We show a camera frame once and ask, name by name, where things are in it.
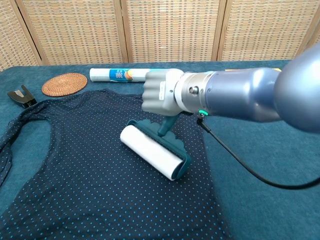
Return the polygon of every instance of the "green indicator light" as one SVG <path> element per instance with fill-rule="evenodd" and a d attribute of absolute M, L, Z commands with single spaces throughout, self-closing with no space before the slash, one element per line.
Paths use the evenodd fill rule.
<path fill-rule="evenodd" d="M 204 111 L 204 110 L 199 110 L 199 113 L 200 113 L 200 114 L 204 114 L 204 115 L 206 115 L 206 116 L 209 115 L 209 114 L 208 114 L 206 111 Z"/>

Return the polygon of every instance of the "navy polka dot shirt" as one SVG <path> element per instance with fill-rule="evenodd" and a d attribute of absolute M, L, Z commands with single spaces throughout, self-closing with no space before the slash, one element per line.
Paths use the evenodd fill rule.
<path fill-rule="evenodd" d="M 51 138 L 41 168 L 0 217 L 0 239 L 232 239 L 195 116 L 172 128 L 192 157 L 181 179 L 168 180 L 121 143 L 129 120 L 163 120 L 141 104 L 141 95 L 103 89 L 39 102 L 14 119 L 0 140 L 0 184 L 25 123 L 49 121 Z"/>

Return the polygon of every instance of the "black clip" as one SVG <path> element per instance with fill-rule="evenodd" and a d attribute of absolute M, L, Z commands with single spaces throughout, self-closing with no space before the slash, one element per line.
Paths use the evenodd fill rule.
<path fill-rule="evenodd" d="M 23 107 L 24 109 L 31 107 L 37 103 L 36 99 L 29 90 L 22 85 L 21 88 L 25 92 L 25 95 L 20 90 L 10 91 L 8 92 L 8 96 L 19 106 Z"/>

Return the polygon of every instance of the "teal tablecloth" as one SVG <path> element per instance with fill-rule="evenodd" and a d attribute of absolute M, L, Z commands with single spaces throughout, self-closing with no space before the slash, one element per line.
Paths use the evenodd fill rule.
<path fill-rule="evenodd" d="M 36 100 L 48 99 L 41 87 L 60 74 L 90 68 L 178 68 L 183 71 L 218 71 L 253 67 L 282 68 L 288 61 L 169 62 L 12 67 L 0 73 L 0 134 L 23 109 L 7 92 L 25 85 Z M 108 88 L 122 94 L 141 94 L 142 83 L 88 82 L 79 93 Z M 320 136 L 298 131 L 283 121 L 254 123 L 207 117 L 207 124 L 245 162 L 264 177 L 282 184 L 302 184 L 320 173 Z M 13 167 L 0 188 L 0 214 L 23 184 L 39 169 L 49 146 L 50 125 L 29 122 L 13 144 Z M 320 186 L 282 190 L 260 182 L 238 164 L 211 136 L 204 133 L 216 194 L 231 233 L 237 240 L 319 240 Z"/>

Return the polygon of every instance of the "woven screen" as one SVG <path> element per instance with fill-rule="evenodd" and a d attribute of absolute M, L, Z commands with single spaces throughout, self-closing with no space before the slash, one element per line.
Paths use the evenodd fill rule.
<path fill-rule="evenodd" d="M 0 71 L 13 66 L 38 65 L 9 0 L 0 0 Z"/>
<path fill-rule="evenodd" d="M 318 37 L 315 40 L 316 43 L 320 43 L 320 34 L 318 35 Z"/>
<path fill-rule="evenodd" d="M 125 2 L 133 62 L 211 60 L 219 0 Z"/>
<path fill-rule="evenodd" d="M 20 0 L 20 5 L 48 64 L 123 62 L 113 0 Z"/>
<path fill-rule="evenodd" d="M 293 59 L 319 0 L 233 0 L 221 60 Z"/>

